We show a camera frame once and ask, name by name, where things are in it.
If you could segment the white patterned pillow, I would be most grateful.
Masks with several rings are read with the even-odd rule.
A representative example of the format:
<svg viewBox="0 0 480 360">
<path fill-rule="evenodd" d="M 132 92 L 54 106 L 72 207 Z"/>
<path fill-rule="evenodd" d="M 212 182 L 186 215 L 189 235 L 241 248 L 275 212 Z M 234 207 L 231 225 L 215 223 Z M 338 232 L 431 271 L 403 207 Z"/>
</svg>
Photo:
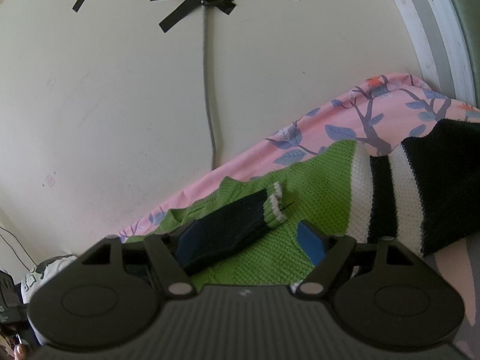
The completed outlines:
<svg viewBox="0 0 480 360">
<path fill-rule="evenodd" d="M 55 277 L 61 270 L 73 263 L 77 257 L 73 254 L 49 258 L 32 268 L 20 281 L 21 297 L 24 304 L 31 301 L 32 296 L 46 282 Z"/>
</svg>

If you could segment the white window frame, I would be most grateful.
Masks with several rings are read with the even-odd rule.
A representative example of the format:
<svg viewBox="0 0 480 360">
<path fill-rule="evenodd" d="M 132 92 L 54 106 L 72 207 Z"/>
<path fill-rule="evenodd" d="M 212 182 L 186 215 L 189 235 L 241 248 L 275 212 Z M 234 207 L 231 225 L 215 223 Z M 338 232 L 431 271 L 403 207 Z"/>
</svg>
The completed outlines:
<svg viewBox="0 0 480 360">
<path fill-rule="evenodd" d="M 422 79 L 441 94 L 479 105 L 479 0 L 394 0 Z"/>
</svg>

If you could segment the pink floral bed sheet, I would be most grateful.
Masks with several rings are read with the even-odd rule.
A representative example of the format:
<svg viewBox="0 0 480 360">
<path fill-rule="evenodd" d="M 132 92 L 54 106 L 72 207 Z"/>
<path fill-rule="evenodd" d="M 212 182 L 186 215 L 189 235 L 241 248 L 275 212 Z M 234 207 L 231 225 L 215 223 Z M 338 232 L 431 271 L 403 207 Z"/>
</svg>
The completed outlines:
<svg viewBox="0 0 480 360">
<path fill-rule="evenodd" d="M 409 137 L 424 137 L 437 122 L 449 119 L 476 123 L 475 106 L 434 92 L 424 81 L 407 74 L 376 76 L 328 105 L 310 111 L 236 159 L 182 189 L 148 216 L 120 234 L 138 242 L 152 233 L 172 209 L 184 209 L 204 199 L 222 180 L 256 180 L 270 172 L 305 162 L 337 141 L 354 141 L 371 156 L 390 154 Z M 467 167 L 479 178 L 479 157 Z M 469 358 L 479 357 L 479 231 L 423 258 L 462 295 L 465 320 L 456 346 Z"/>
</svg>

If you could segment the green black white knit sweater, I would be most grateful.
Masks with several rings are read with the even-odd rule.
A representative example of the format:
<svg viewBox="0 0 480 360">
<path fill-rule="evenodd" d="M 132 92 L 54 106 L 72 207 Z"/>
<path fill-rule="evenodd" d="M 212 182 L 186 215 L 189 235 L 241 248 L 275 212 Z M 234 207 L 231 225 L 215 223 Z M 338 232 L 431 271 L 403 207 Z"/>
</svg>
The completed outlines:
<svg viewBox="0 0 480 360">
<path fill-rule="evenodd" d="M 256 180 L 225 178 L 184 209 L 168 211 L 158 233 L 188 225 L 177 260 L 196 286 L 293 284 L 313 268 L 298 238 L 306 220 L 360 243 L 391 236 L 424 257 L 479 231 L 479 125 L 444 119 L 384 156 L 337 141 L 324 153 Z"/>
</svg>

